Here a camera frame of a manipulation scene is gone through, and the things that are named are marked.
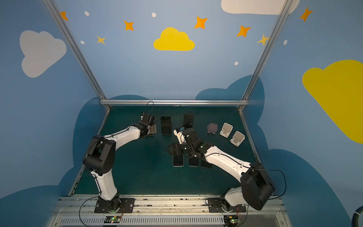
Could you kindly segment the black phone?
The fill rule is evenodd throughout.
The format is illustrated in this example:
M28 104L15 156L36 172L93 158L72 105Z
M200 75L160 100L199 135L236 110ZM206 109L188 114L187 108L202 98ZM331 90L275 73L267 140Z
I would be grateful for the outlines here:
M183 128L184 129L188 129L188 128L192 128L194 125L194 114L192 113L184 113L183 116Z
M161 131L163 135L171 135L172 122L170 116L161 116Z
M212 165L210 163L208 163L207 161L201 160L200 163L203 168L211 169L211 167L212 167Z

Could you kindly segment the silver phone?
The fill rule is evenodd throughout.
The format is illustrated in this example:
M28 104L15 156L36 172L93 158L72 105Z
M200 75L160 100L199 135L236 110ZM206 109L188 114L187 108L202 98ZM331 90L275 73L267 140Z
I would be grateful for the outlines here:
M188 159L188 165L191 167L198 167L199 166L199 159L195 156L191 156Z
M174 167L184 166L184 155L173 156L173 166Z

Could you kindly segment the lilac small phone stand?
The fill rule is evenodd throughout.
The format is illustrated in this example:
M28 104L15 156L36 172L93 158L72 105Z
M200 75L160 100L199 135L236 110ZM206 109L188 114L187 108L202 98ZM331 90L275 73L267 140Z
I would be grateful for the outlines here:
M210 123L207 125L207 133L215 135L218 131L218 125L215 123Z

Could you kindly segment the white stand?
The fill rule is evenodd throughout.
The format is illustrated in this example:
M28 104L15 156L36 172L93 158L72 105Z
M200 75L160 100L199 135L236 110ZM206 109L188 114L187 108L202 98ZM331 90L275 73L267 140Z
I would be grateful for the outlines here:
M232 130L233 130L232 125L230 125L228 123L224 123L219 134L225 138L228 138L229 135L231 134Z
M236 147L239 147L244 140L245 140L245 135L239 131L236 131L233 137L231 138L230 142Z

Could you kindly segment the purple-edged phone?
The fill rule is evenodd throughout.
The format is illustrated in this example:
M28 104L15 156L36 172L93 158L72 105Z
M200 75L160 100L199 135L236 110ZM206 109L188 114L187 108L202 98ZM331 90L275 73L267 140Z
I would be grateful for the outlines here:
M148 133L146 137L154 136L157 133L157 126L156 124L150 125L148 128Z

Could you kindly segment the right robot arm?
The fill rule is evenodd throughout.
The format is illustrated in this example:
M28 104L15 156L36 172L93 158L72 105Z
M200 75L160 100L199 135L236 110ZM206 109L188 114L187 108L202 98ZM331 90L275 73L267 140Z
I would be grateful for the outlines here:
M192 128L180 127L173 134L178 142L167 149L172 156L188 154L221 168L240 183L239 187L231 188L221 195L224 211L229 212L232 207L245 203L255 210L262 210L276 187L260 162L250 163L233 157L216 145L202 141Z

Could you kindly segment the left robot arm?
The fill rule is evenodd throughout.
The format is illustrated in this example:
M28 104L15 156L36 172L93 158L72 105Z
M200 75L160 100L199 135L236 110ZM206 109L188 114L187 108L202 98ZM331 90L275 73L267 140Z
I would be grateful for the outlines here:
M155 117L143 112L138 123L110 135L95 135L92 138L82 163L90 171L99 191L96 213L118 213L122 207L112 176L116 150L156 132Z

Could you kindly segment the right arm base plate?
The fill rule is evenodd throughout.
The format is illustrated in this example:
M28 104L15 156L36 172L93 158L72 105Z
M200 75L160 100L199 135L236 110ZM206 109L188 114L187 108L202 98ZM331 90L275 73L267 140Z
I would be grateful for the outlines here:
M207 198L205 203L209 213L246 213L247 207L244 204L237 206L229 205L225 200L220 198Z

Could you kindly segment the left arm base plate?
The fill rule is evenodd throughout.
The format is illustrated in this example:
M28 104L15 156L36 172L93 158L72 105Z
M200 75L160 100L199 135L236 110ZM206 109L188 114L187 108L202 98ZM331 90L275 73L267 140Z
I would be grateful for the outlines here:
M94 213L115 214L115 213L132 213L134 208L134 198L119 198L118 201L105 201L98 199Z

